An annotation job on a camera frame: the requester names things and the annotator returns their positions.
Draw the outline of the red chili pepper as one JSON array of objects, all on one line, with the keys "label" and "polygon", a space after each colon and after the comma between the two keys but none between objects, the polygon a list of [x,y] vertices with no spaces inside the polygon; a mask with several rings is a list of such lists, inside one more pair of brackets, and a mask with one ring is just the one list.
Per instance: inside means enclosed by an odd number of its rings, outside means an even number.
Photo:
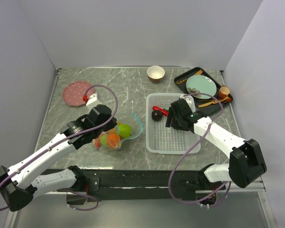
[{"label": "red chili pepper", "polygon": [[160,112],[162,113],[162,115],[164,115],[164,116],[168,116],[168,114],[169,114],[169,113],[167,113],[166,111],[164,111],[164,109],[162,109],[162,108],[160,108],[160,107],[158,107],[158,106],[153,106],[152,109],[153,109],[154,111],[160,111]]}]

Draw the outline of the light green wrinkled fruit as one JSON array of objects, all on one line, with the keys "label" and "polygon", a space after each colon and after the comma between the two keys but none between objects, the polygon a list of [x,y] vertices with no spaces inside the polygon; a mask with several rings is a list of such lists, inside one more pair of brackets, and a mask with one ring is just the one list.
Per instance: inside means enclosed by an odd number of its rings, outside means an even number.
[{"label": "light green wrinkled fruit", "polygon": [[103,134],[100,137],[99,141],[100,141],[101,146],[108,147],[108,145],[107,145],[107,137],[108,137],[108,134]]}]

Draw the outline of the yellow mango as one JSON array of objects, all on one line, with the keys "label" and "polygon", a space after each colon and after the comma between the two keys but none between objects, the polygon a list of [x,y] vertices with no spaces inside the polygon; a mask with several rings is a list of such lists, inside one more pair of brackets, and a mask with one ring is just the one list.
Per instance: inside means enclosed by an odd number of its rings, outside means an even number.
[{"label": "yellow mango", "polygon": [[118,125],[119,125],[119,124],[120,124],[120,122],[117,121],[117,125],[116,125],[114,128],[110,129],[110,130],[108,131],[108,133],[109,133],[109,134],[117,134],[117,129],[118,129]]}]

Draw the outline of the orange fruit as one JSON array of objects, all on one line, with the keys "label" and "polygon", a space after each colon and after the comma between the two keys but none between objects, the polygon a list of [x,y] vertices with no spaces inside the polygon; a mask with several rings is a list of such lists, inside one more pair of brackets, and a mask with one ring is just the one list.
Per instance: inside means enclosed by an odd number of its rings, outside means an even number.
[{"label": "orange fruit", "polygon": [[116,149],[119,146],[120,143],[120,137],[118,134],[113,133],[109,134],[106,139],[107,146],[111,149]]}]

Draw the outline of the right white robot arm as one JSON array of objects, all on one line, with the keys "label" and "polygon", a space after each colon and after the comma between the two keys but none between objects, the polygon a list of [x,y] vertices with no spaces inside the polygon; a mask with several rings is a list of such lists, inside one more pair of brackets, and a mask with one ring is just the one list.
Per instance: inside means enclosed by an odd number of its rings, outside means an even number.
[{"label": "right white robot arm", "polygon": [[198,183],[203,189],[211,188],[215,182],[226,181],[245,188],[267,171],[261,147],[256,140],[238,137],[214,123],[203,112],[193,112],[183,98],[171,103],[166,127],[197,134],[228,156],[228,164],[210,164],[200,170]]}]

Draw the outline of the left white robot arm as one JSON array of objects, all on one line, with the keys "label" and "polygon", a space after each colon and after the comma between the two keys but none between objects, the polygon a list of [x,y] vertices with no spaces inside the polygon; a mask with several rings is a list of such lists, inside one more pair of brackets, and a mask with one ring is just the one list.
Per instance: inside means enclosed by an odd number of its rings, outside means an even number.
[{"label": "left white robot arm", "polygon": [[0,194],[10,211],[18,211],[45,193],[86,188],[86,176],[77,166],[43,175],[56,161],[89,144],[117,125],[116,111],[99,104],[88,114],[70,121],[41,149],[25,160],[6,168],[0,166]]}]

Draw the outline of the dark brown fruit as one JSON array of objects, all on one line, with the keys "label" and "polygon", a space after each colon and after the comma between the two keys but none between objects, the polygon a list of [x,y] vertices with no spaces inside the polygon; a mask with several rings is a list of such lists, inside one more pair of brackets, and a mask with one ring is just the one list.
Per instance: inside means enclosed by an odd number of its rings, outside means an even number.
[{"label": "dark brown fruit", "polygon": [[159,111],[159,110],[153,110],[152,111],[151,117],[155,122],[160,121],[162,119],[162,116],[163,116],[163,114],[161,111]]}]

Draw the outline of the watermelon slice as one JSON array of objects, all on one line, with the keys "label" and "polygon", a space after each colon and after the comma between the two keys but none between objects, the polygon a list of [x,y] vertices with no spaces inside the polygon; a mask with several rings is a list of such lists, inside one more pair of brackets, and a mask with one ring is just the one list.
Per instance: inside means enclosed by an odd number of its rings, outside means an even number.
[{"label": "watermelon slice", "polygon": [[93,139],[93,145],[96,149],[100,148],[101,147],[101,143],[100,143],[100,140],[99,138],[97,139]]}]

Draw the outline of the green apple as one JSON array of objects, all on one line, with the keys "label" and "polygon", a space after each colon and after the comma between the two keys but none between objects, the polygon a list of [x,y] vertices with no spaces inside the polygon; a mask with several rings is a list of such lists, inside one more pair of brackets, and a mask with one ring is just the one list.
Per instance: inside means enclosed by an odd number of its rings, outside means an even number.
[{"label": "green apple", "polygon": [[132,134],[132,128],[128,124],[118,125],[119,136],[123,139],[129,138]]}]

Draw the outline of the clear zip bag blue zipper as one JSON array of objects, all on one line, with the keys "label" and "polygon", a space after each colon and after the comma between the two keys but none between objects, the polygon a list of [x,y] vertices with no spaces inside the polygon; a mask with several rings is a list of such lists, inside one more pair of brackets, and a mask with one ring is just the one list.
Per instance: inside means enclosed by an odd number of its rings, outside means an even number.
[{"label": "clear zip bag blue zipper", "polygon": [[137,114],[117,113],[114,117],[117,120],[117,126],[102,132],[92,141],[96,150],[119,150],[125,142],[138,138],[143,132],[143,125]]}]

